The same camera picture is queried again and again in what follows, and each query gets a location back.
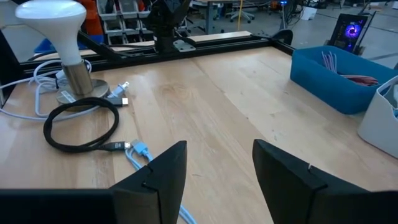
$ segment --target light wood tabletop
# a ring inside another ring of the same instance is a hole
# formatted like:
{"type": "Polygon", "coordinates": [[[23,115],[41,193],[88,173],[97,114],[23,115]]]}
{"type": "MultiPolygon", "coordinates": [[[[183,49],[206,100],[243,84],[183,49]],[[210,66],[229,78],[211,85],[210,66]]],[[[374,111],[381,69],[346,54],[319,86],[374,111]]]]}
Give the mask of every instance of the light wood tabletop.
{"type": "MultiPolygon", "coordinates": [[[[290,81],[290,64],[291,56],[266,47],[92,77],[111,87],[130,83],[111,141],[141,139],[155,156],[188,141],[182,203],[198,223],[272,223],[252,163],[254,139],[365,189],[398,189],[398,160],[356,134],[362,115],[343,115],[290,81]]],[[[42,111],[57,106],[51,94],[41,103],[42,111]]],[[[33,89],[18,85],[4,109],[32,115],[33,89]]],[[[112,123],[109,111],[97,110],[56,123],[53,136],[81,144],[112,123]]],[[[135,172],[120,152],[59,152],[42,126],[0,114],[0,188],[108,188],[135,172]]]]}

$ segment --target black metal frame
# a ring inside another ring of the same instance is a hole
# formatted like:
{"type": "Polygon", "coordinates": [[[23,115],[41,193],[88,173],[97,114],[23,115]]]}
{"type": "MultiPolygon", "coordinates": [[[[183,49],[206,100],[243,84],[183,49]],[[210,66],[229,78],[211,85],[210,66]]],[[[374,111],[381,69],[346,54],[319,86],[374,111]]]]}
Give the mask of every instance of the black metal frame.
{"type": "MultiPolygon", "coordinates": [[[[189,52],[172,52],[166,54],[158,54],[153,47],[145,47],[140,49],[123,50],[120,51],[122,55],[130,55],[130,57],[110,58],[109,55],[104,54],[93,54],[84,55],[83,59],[86,59],[92,64],[92,72],[98,72],[103,70],[130,67],[135,65],[143,65],[148,63],[164,62],[169,60],[178,60],[183,58],[198,57],[203,55],[220,54],[226,52],[233,52],[238,50],[255,49],[260,47],[275,47],[278,50],[285,52],[286,54],[292,55],[294,48],[291,47],[293,33],[286,32],[276,33],[272,37],[263,37],[259,35],[248,35],[244,37],[232,37],[226,39],[215,39],[196,42],[196,50],[189,52]]],[[[0,39],[0,47],[7,49],[3,54],[6,58],[15,58],[14,53],[11,51],[9,44],[5,38],[0,39]]],[[[91,45],[94,52],[100,53],[104,46],[91,45]]],[[[4,64],[1,67],[2,73],[0,74],[0,83],[5,85],[21,78],[29,78],[33,75],[33,72],[37,66],[47,60],[35,60],[19,63],[18,61],[11,60],[8,64],[4,64]]],[[[41,72],[50,72],[54,70],[61,70],[61,66],[48,66],[41,69],[41,72]]],[[[12,93],[13,88],[8,88],[3,91],[4,98],[8,99],[12,93]]]]}

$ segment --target white lamp shade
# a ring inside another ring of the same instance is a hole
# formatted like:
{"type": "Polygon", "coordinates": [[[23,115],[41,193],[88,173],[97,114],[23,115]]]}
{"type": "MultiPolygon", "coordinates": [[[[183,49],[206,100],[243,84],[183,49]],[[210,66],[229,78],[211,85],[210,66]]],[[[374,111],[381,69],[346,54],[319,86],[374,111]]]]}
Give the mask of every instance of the white lamp shade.
{"type": "Polygon", "coordinates": [[[42,33],[55,47],[64,65],[81,63],[77,33],[86,9],[72,0],[33,0],[17,7],[16,17],[42,33]]]}

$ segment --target gray floor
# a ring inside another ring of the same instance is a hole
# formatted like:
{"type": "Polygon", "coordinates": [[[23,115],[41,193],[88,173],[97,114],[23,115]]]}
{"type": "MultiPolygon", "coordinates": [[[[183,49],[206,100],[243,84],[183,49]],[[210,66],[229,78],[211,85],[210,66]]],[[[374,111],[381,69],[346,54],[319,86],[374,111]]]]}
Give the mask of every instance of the gray floor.
{"type": "MultiPolygon", "coordinates": [[[[378,12],[368,30],[363,46],[366,46],[364,58],[377,57],[380,55],[393,54],[398,52],[398,10],[391,9],[390,6],[384,7],[378,12]]],[[[339,9],[338,7],[329,7],[320,9],[314,20],[299,21],[293,27],[289,27],[294,32],[293,47],[304,48],[323,45],[326,39],[329,39],[336,24],[336,18],[340,13],[355,14],[360,10],[359,7],[339,9]]],[[[251,12],[256,15],[256,19],[250,24],[243,19],[241,30],[248,30],[252,33],[264,31],[267,34],[273,34],[278,31],[280,26],[280,16],[278,14],[268,15],[265,11],[251,12]]],[[[237,22],[230,22],[229,19],[221,18],[215,21],[215,32],[224,29],[225,32],[236,31],[237,22]]],[[[8,39],[14,53],[19,61],[25,61],[33,56],[33,49],[44,38],[38,32],[23,26],[6,27],[2,30],[8,39]]],[[[203,35],[203,32],[194,29],[192,35],[203,35]]],[[[375,60],[375,62],[393,67],[398,62],[398,55],[394,57],[375,60]]]]}

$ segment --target coiled black cable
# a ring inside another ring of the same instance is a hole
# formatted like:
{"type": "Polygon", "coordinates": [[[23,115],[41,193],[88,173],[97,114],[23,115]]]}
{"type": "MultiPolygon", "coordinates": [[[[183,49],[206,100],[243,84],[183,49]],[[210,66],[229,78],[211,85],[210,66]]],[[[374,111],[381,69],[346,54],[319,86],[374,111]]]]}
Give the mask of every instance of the coiled black cable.
{"type": "Polygon", "coordinates": [[[107,147],[107,145],[103,145],[103,144],[115,132],[118,125],[119,125],[119,112],[118,112],[117,107],[115,107],[108,100],[105,100],[102,98],[97,98],[97,97],[89,97],[89,98],[77,100],[73,103],[61,105],[61,106],[55,108],[53,111],[51,111],[47,120],[44,123],[43,133],[44,133],[45,140],[52,147],[59,149],[63,152],[79,153],[79,152],[89,152],[89,151],[94,151],[94,150],[115,151],[115,149],[112,149],[111,147],[107,147]],[[64,112],[65,110],[67,110],[69,108],[75,107],[75,106],[100,106],[100,107],[109,109],[110,111],[112,111],[112,113],[114,115],[114,122],[113,122],[113,125],[111,126],[111,129],[109,129],[109,131],[106,132],[105,134],[103,134],[101,137],[99,137],[95,140],[92,140],[88,143],[79,145],[79,146],[71,146],[71,145],[60,144],[60,143],[56,142],[51,136],[53,120],[60,113],[64,112]]]}

